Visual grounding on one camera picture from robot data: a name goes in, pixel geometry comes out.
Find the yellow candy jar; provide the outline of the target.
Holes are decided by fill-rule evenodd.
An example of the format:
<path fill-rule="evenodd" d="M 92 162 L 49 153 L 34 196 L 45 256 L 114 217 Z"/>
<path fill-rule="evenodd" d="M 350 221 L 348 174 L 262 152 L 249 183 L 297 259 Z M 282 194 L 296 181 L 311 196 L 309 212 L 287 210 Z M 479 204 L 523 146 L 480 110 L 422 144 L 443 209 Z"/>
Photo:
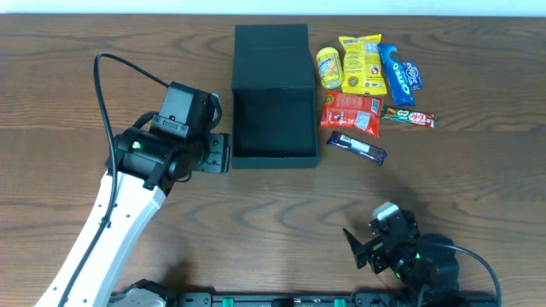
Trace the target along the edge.
<path fill-rule="evenodd" d="M 344 75 L 337 49 L 326 47 L 317 52 L 317 68 L 322 86 L 325 89 L 334 89 L 342 85 Z"/>

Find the dark blue chocolate bar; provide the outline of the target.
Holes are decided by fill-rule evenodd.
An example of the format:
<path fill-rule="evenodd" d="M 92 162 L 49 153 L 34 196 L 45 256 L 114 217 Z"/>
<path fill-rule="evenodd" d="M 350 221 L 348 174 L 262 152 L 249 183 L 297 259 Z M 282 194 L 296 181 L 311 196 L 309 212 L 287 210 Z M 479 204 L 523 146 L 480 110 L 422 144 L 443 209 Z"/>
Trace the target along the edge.
<path fill-rule="evenodd" d="M 338 131 L 333 131 L 331 137 L 327 140 L 328 145 L 343 148 L 366 159 L 374 161 L 377 165 L 383 165 L 387 153 L 384 149 L 375 147 L 366 142 L 350 137 Z"/>

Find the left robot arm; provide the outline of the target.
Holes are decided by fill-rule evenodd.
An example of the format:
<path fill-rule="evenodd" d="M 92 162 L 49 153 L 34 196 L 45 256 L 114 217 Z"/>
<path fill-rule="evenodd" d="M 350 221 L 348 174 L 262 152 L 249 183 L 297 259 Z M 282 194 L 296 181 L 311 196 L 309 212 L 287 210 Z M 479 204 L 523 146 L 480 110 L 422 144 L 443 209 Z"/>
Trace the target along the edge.
<path fill-rule="evenodd" d="M 105 306 L 126 261 L 177 182 L 193 172 L 225 173 L 229 140 L 214 128 L 219 97 L 172 82 L 158 112 L 143 114 L 114 138 L 116 155 L 72 250 L 40 306 Z"/>

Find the small blue gum pack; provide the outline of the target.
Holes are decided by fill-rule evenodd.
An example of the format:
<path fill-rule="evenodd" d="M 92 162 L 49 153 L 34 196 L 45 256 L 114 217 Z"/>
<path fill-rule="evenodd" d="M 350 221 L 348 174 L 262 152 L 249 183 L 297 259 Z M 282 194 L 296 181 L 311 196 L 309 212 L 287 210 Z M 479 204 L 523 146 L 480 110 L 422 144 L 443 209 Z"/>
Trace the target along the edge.
<path fill-rule="evenodd" d="M 404 74 L 408 80 L 409 88 L 414 90 L 421 90 L 423 88 L 423 82 L 419 68 L 415 61 L 404 61 Z"/>

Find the red snack bag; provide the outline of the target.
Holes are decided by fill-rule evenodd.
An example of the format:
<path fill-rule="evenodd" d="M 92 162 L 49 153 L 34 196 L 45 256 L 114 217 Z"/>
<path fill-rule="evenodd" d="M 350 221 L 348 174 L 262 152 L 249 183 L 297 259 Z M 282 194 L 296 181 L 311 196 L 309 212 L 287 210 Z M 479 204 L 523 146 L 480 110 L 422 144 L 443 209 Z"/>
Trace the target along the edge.
<path fill-rule="evenodd" d="M 361 130 L 380 136 L 383 99 L 328 90 L 322 107 L 320 127 Z"/>

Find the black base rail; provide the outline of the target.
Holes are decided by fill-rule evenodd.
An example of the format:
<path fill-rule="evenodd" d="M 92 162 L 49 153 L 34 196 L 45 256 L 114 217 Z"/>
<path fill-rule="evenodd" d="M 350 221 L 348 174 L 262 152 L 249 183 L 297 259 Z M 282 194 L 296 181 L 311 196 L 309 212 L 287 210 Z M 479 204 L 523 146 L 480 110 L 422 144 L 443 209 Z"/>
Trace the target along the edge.
<path fill-rule="evenodd" d="M 390 293 L 353 293 L 349 295 L 303 294 L 210 294 L 180 293 L 161 296 L 143 288 L 115 295 L 108 307 L 375 307 L 410 306 Z"/>

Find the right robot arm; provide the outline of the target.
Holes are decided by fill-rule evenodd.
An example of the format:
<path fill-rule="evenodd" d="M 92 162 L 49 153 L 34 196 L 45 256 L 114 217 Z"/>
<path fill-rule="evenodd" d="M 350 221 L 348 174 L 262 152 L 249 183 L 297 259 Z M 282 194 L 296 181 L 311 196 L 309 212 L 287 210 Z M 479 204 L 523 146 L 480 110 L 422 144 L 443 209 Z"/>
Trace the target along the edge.
<path fill-rule="evenodd" d="M 358 269 L 369 266 L 378 275 L 390 270 L 404 287 L 392 306 L 446 306 L 458 300 L 459 264 L 453 241 L 443 235 L 422 235 L 415 214 L 393 203 L 372 213 L 373 238 L 362 243 L 348 229 L 344 235 Z"/>

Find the yellow snack bag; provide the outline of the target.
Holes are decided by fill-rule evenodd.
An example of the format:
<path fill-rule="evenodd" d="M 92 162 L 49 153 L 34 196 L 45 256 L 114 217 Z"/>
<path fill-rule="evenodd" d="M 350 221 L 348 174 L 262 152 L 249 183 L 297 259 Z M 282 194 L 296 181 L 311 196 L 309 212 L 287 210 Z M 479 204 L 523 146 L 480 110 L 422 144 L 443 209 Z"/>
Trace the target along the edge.
<path fill-rule="evenodd" d="M 359 38 L 339 37 L 345 52 L 341 85 L 344 93 L 364 96 L 384 96 L 387 93 L 379 54 L 381 39 L 381 34 Z"/>

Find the blue Oreo cookie pack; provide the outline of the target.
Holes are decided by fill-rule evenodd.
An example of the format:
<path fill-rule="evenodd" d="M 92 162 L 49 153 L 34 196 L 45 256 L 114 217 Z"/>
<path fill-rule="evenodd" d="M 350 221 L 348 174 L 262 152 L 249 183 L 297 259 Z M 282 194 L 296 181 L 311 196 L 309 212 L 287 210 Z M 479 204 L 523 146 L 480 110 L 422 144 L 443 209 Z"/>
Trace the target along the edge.
<path fill-rule="evenodd" d="M 413 107 L 415 99 L 409 81 L 404 74 L 403 62 L 394 44 L 378 45 L 380 59 L 386 71 L 387 81 L 392 92 L 392 99 L 398 107 Z"/>

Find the black gift box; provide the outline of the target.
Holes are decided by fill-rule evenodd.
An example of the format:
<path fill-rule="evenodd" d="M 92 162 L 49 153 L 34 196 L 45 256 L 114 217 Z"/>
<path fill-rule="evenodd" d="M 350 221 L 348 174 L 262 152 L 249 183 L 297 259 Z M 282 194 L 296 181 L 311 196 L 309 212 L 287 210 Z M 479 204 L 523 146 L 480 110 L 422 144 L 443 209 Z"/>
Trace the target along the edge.
<path fill-rule="evenodd" d="M 237 25 L 232 74 L 235 169 L 319 162 L 316 81 L 301 25 Z"/>

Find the green red KitKat bar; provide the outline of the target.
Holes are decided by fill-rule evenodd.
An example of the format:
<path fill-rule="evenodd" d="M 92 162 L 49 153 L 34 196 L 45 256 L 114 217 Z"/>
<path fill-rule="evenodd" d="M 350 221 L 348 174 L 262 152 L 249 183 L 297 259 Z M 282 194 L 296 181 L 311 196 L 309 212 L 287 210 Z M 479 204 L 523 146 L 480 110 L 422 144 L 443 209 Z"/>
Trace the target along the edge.
<path fill-rule="evenodd" d="M 389 106 L 382 107 L 380 117 L 386 120 L 420 125 L 428 128 L 435 128 L 439 121 L 439 115 L 437 113 L 422 113 Z"/>

